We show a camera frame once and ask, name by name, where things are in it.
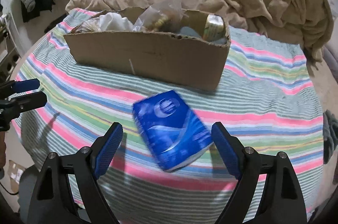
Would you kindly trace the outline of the white socks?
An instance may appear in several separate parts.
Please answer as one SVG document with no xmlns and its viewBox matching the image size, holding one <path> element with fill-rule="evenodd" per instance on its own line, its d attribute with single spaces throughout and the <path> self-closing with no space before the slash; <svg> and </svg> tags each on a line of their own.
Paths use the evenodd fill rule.
<svg viewBox="0 0 338 224">
<path fill-rule="evenodd" d="M 109 12 L 98 17 L 99 29 L 106 31 L 133 31 L 133 23 L 126 17 L 122 17 L 119 13 Z"/>
</svg>

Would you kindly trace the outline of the clear crinkled plastic bag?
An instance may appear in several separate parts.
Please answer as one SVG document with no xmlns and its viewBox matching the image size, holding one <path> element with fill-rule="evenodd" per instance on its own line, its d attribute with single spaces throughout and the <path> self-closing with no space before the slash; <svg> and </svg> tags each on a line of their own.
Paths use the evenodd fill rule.
<svg viewBox="0 0 338 224">
<path fill-rule="evenodd" d="M 73 34 L 90 32 L 101 32 L 99 17 L 86 20 L 71 31 Z"/>
</svg>

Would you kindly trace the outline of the grey pillow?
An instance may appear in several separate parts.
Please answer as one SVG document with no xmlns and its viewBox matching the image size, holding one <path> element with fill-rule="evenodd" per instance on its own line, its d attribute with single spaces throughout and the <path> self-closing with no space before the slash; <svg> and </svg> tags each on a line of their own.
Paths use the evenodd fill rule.
<svg viewBox="0 0 338 224">
<path fill-rule="evenodd" d="M 335 59 L 335 56 L 329 51 L 326 46 L 323 50 L 323 57 L 332 75 L 334 77 L 337 77 L 337 59 Z"/>
</svg>

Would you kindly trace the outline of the brown cardboard box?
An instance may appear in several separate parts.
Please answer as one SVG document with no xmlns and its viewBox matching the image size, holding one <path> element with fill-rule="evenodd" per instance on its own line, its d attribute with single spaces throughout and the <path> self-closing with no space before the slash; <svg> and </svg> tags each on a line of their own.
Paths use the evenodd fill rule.
<svg viewBox="0 0 338 224">
<path fill-rule="evenodd" d="M 134 25 L 145 10 L 139 7 L 121 11 L 105 10 L 90 19 L 114 12 L 128 18 Z M 79 64 L 213 91 L 219 84 L 230 49 L 229 24 L 224 19 L 225 38 L 208 42 L 202 36 L 206 18 L 211 13 L 184 11 L 181 27 L 194 29 L 201 39 L 176 32 L 101 31 L 70 32 L 65 40 Z"/>
</svg>

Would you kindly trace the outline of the green yellow tissue pack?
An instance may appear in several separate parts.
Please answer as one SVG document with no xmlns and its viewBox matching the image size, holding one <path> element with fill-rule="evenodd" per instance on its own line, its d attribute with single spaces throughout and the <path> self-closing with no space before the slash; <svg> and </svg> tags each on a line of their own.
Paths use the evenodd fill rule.
<svg viewBox="0 0 338 224">
<path fill-rule="evenodd" d="M 218 41 L 225 38 L 226 24 L 224 19 L 216 14 L 209 14 L 206 18 L 202 38 L 208 42 Z"/>
</svg>

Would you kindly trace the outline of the clear plastic snack bag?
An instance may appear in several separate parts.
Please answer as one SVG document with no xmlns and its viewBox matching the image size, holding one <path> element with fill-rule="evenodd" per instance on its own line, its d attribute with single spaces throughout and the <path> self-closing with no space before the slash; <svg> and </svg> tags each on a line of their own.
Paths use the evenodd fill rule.
<svg viewBox="0 0 338 224">
<path fill-rule="evenodd" d="M 182 0 L 163 0 L 149 6 L 134 23 L 135 32 L 172 32 L 181 28 Z"/>
</svg>

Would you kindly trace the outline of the blue tissue pack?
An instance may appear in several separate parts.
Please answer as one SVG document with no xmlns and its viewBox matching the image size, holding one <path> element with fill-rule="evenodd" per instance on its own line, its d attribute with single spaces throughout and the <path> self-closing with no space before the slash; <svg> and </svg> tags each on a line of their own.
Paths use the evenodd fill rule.
<svg viewBox="0 0 338 224">
<path fill-rule="evenodd" d="M 135 102 L 132 115 L 140 136 L 163 171 L 172 172 L 192 163 L 213 143 L 210 129 L 176 91 Z"/>
</svg>

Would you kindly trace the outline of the striped colourful towel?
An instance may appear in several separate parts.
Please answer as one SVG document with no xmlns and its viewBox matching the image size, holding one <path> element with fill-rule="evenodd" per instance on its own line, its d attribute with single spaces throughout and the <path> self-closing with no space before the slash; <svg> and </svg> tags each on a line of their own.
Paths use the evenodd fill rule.
<svg viewBox="0 0 338 224">
<path fill-rule="evenodd" d="M 118 122 L 123 139 L 98 185 L 120 223 L 214 223 L 236 187 L 211 140 L 220 122 L 260 154 L 285 152 L 310 218 L 323 173 L 323 110 L 301 47 L 230 28 L 216 90 L 78 64 L 64 38 L 93 17 L 74 9 L 27 56 L 15 79 L 38 79 L 47 104 L 13 127 L 35 166 L 76 153 Z"/>
</svg>

